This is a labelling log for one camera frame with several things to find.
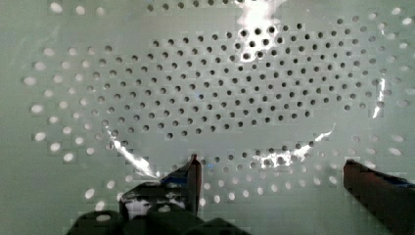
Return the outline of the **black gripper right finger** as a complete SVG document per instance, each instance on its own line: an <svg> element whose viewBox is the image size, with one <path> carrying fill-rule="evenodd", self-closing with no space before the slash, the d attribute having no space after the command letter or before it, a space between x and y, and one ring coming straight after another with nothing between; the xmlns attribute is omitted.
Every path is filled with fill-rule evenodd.
<svg viewBox="0 0 415 235"><path fill-rule="evenodd" d="M344 187L393 235L414 235L415 189L408 180L347 160Z"/></svg>

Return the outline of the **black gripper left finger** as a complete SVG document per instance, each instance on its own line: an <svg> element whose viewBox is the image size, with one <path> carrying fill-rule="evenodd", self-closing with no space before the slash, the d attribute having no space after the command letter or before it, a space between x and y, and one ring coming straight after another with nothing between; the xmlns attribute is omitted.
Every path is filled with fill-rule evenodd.
<svg viewBox="0 0 415 235"><path fill-rule="evenodd" d="M197 213L202 187L202 165L193 154L188 163L159 181L147 181L124 193L118 200L119 213L126 219L144 216L151 208L173 204Z"/></svg>

